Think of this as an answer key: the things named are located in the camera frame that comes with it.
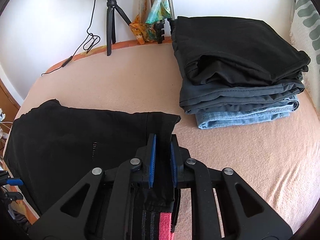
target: stack of folded clothes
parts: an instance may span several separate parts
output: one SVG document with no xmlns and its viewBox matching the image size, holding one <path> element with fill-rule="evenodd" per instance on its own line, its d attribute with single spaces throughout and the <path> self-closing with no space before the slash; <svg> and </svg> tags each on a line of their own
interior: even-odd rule
<svg viewBox="0 0 320 240">
<path fill-rule="evenodd" d="M 299 106 L 310 58 L 263 21 L 178 17 L 172 46 L 180 107 L 201 129 L 271 121 Z"/>
</svg>

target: black tripod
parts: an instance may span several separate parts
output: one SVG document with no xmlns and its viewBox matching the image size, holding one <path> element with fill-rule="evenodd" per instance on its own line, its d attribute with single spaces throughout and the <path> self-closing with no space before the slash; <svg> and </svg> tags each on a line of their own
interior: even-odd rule
<svg viewBox="0 0 320 240">
<path fill-rule="evenodd" d="M 111 42 L 116 43 L 115 9 L 127 25 L 131 23 L 124 11 L 117 5 L 116 0 L 107 0 L 107 56 L 111 55 Z"/>
</svg>

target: blue jeans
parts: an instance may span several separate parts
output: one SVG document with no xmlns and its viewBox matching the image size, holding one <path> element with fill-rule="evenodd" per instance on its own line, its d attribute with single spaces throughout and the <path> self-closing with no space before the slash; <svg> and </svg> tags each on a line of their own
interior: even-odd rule
<svg viewBox="0 0 320 240">
<path fill-rule="evenodd" d="M 251 111 L 196 114 L 196 120 L 200 129 L 260 123 L 287 117 L 290 115 L 290 112 L 297 110 L 298 107 L 299 101 L 297 96 L 291 96 L 271 106 Z"/>
</svg>

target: pink stripe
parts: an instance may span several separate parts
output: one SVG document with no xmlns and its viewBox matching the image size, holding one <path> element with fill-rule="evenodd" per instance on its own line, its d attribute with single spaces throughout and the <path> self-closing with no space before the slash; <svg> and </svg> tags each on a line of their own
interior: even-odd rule
<svg viewBox="0 0 320 240">
<path fill-rule="evenodd" d="M 173 240 L 171 213 L 160 213 L 159 240 Z"/>
</svg>

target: black cable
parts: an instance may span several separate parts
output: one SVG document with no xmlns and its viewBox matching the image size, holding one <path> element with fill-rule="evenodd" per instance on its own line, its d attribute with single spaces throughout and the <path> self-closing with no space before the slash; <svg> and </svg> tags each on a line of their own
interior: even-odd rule
<svg viewBox="0 0 320 240">
<path fill-rule="evenodd" d="M 80 47 L 81 47 L 82 45 L 83 45 L 83 50 L 86 51 L 87 54 L 88 54 L 89 51 L 90 51 L 95 45 L 97 45 L 97 44 L 100 42 L 100 40 L 101 40 L 100 36 L 98 36 L 98 35 L 93 35 L 93 33 L 89 33 L 89 29 L 90 29 L 91 24 L 92 24 L 92 19 L 93 19 L 93 13 L 94 13 L 94 8 L 95 8 L 95 6 L 96 6 L 96 0 L 94 0 L 94 3 L 93 3 L 91 21 L 90 21 L 89 27 L 87 28 L 87 34 L 88 34 L 88 36 L 85 38 L 85 40 L 81 43 L 81 45 L 78 47 L 78 49 L 76 49 L 76 51 L 74 52 L 74 54 L 73 54 L 71 57 L 69 57 L 60 67 L 58 67 L 58 68 L 56 68 L 56 69 L 54 69 L 54 70 L 52 70 L 52 71 L 50 71 L 50 72 L 48 72 L 48 73 L 42 73 L 41 76 L 43 76 L 43 75 L 45 75 L 45 74 L 52 73 L 53 71 L 56 71 L 56 70 L 58 70 L 58 69 L 60 69 L 60 68 L 62 68 L 62 67 L 65 67 L 65 66 L 73 59 L 74 55 L 76 54 L 76 52 L 80 49 Z M 85 46 L 86 46 L 91 40 L 93 40 L 93 41 L 91 42 L 91 44 L 89 45 L 89 47 L 86 48 Z"/>
</svg>

